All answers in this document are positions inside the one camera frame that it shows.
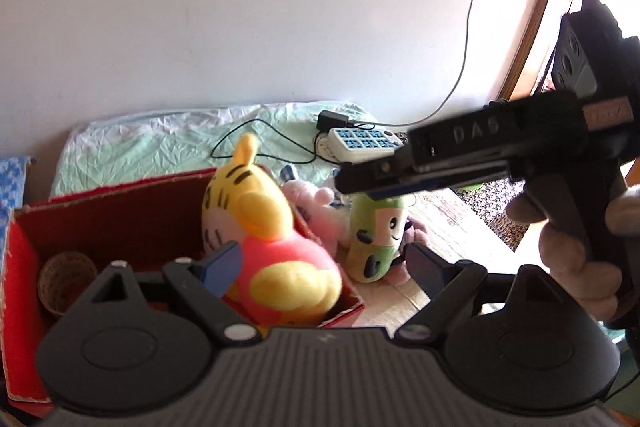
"black handle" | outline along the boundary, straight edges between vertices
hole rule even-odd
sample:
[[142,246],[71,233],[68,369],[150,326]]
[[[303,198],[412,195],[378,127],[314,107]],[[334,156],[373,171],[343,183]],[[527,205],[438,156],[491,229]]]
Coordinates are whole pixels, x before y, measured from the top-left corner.
[[606,324],[623,329],[640,324],[640,240],[609,232],[605,211],[610,201],[626,191],[616,161],[567,165],[561,172],[527,179],[525,193],[549,222],[585,245],[589,261],[607,261],[622,270],[616,315]]

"white power strip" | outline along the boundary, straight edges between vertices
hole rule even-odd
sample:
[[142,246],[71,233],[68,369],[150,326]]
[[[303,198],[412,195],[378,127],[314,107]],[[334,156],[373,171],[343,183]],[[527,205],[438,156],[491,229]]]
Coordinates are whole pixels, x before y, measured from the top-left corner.
[[334,128],[326,138],[331,155],[341,163],[361,163],[391,156],[401,145],[400,139],[384,128]]

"red box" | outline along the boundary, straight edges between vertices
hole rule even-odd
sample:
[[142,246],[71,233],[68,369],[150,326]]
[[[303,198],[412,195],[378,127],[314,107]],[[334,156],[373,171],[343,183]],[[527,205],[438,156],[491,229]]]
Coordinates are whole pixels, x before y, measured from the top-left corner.
[[[114,259],[136,271],[155,270],[176,257],[202,254],[200,211],[214,169],[82,192],[14,212],[2,266],[2,363],[8,396],[34,412],[49,403],[38,377],[38,344],[55,322],[38,299],[40,268],[62,251],[89,256],[98,271]],[[300,233],[312,237],[296,215]],[[347,277],[332,318],[320,327],[348,327],[364,309]]]

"blue checkered fabric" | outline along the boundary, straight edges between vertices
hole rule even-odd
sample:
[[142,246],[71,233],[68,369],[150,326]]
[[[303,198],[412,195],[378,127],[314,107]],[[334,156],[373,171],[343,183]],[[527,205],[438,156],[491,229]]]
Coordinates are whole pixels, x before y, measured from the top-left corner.
[[22,206],[29,163],[29,157],[0,159],[0,263],[4,256],[4,240],[11,210]]

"human hand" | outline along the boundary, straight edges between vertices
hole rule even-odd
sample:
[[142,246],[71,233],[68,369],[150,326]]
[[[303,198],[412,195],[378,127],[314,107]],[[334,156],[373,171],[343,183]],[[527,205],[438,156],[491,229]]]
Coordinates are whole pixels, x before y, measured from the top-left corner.
[[[545,219],[540,209],[525,195],[514,198],[507,215],[519,223],[536,223]],[[614,235],[640,236],[640,185],[630,188],[611,201],[605,222]],[[540,233],[540,259],[553,277],[596,320],[613,317],[618,307],[616,291],[620,288],[620,268],[604,261],[587,261],[584,245],[546,223]]]

